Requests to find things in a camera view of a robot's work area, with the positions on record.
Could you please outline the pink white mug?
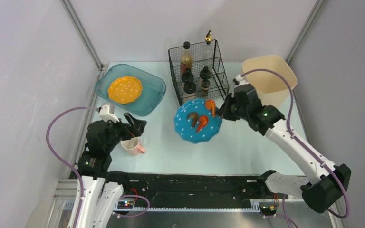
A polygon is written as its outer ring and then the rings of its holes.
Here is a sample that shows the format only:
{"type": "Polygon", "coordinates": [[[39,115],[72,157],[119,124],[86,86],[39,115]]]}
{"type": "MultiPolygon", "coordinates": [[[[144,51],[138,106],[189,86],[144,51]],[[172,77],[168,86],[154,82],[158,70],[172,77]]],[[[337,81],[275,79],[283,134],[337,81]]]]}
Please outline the pink white mug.
{"type": "Polygon", "coordinates": [[[146,149],[142,146],[140,137],[134,137],[130,140],[123,140],[120,142],[120,144],[131,155],[135,156],[146,153],[146,149]]]}

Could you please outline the yellow polka dot plate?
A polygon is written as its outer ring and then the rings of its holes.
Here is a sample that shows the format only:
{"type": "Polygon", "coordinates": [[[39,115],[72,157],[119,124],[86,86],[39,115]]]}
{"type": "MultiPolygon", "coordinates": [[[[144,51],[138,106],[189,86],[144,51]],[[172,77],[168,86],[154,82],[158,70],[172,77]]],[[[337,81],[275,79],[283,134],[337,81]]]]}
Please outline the yellow polka dot plate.
{"type": "Polygon", "coordinates": [[[137,100],[143,91],[141,81],[134,76],[124,76],[113,81],[107,92],[108,98],[119,104],[129,104],[137,100]]]}

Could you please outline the small spice jar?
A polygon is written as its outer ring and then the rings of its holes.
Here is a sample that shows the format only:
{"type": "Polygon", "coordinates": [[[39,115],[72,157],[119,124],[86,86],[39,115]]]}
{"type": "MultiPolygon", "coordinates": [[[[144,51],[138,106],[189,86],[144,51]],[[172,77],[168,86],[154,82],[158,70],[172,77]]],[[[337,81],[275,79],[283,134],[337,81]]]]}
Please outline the small spice jar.
{"type": "Polygon", "coordinates": [[[206,98],[208,96],[209,87],[210,87],[210,80],[208,79],[202,80],[202,90],[201,90],[202,98],[206,98]]]}

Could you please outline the white powder dispenser bottle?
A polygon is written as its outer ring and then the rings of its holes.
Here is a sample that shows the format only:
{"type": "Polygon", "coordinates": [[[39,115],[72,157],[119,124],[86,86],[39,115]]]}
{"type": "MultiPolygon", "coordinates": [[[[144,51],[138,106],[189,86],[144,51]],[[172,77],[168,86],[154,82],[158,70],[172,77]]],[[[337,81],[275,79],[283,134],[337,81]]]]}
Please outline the white powder dispenser bottle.
{"type": "Polygon", "coordinates": [[[211,78],[211,70],[207,66],[204,66],[199,76],[201,80],[209,80],[211,78]]]}

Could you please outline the white-bead shaker jar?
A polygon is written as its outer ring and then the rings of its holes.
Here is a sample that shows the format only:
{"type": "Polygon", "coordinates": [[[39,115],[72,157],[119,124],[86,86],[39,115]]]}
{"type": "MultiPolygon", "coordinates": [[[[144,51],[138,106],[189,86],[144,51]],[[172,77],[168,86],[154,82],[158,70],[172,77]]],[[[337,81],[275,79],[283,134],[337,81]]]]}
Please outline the white-bead shaker jar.
{"type": "Polygon", "coordinates": [[[181,80],[183,84],[192,83],[194,80],[193,73],[190,68],[186,68],[185,72],[181,75],[181,80]]]}
{"type": "Polygon", "coordinates": [[[196,84],[194,82],[184,83],[182,102],[186,103],[190,99],[193,99],[195,97],[195,93],[196,93],[196,84]]]}

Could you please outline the blue polka dot plate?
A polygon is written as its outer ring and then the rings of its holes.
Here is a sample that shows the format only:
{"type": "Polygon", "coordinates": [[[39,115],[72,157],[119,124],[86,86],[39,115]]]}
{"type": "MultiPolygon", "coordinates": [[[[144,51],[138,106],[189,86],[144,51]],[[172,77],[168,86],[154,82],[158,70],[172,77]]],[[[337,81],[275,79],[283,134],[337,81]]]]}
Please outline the blue polka dot plate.
{"type": "Polygon", "coordinates": [[[207,99],[197,98],[189,100],[180,106],[173,119],[174,130],[184,141],[188,141],[194,144],[201,142],[208,142],[211,138],[217,135],[222,125],[222,118],[217,114],[212,116],[209,110],[204,106],[204,102],[207,99]],[[191,128],[190,122],[187,121],[187,115],[191,112],[197,112],[199,117],[206,115],[209,118],[208,124],[198,133],[196,128],[199,124],[199,120],[194,128],[191,128]]]}

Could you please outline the gold spout glass bottle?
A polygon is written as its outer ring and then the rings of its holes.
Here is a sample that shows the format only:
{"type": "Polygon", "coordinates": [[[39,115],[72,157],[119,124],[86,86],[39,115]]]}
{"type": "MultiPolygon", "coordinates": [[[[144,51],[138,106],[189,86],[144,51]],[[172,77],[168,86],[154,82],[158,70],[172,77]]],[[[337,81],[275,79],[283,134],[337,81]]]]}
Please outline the gold spout glass bottle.
{"type": "Polygon", "coordinates": [[[213,62],[213,46],[212,46],[212,41],[213,41],[213,37],[212,37],[212,31],[209,30],[207,35],[205,36],[205,44],[203,47],[203,51],[202,51],[202,58],[203,58],[203,63],[204,66],[210,68],[213,62]]]}

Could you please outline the brown sauce bottle black cap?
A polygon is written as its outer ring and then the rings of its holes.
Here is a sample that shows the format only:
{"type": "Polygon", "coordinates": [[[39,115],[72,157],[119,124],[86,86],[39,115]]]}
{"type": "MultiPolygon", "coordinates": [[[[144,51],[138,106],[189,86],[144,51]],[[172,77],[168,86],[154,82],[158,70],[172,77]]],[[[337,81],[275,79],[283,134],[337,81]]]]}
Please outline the brown sauce bottle black cap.
{"type": "Polygon", "coordinates": [[[186,73],[188,69],[189,70],[192,69],[193,57],[192,57],[190,47],[191,47],[190,42],[185,41],[183,43],[183,52],[182,52],[181,58],[180,58],[180,73],[181,74],[186,73]]]}

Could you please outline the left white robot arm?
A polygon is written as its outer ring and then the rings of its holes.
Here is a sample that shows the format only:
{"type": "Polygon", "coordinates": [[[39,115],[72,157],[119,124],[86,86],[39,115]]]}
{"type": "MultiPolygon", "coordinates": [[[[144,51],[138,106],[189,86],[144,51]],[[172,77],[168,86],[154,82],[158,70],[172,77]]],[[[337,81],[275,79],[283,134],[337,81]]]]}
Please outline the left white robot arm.
{"type": "Polygon", "coordinates": [[[77,202],[71,215],[70,228],[104,228],[116,201],[124,192],[123,185],[108,178],[112,162],[110,153],[122,141],[141,136],[147,122],[124,113],[127,123],[115,114],[99,112],[99,121],[88,126],[85,150],[77,163],[77,202]]]}

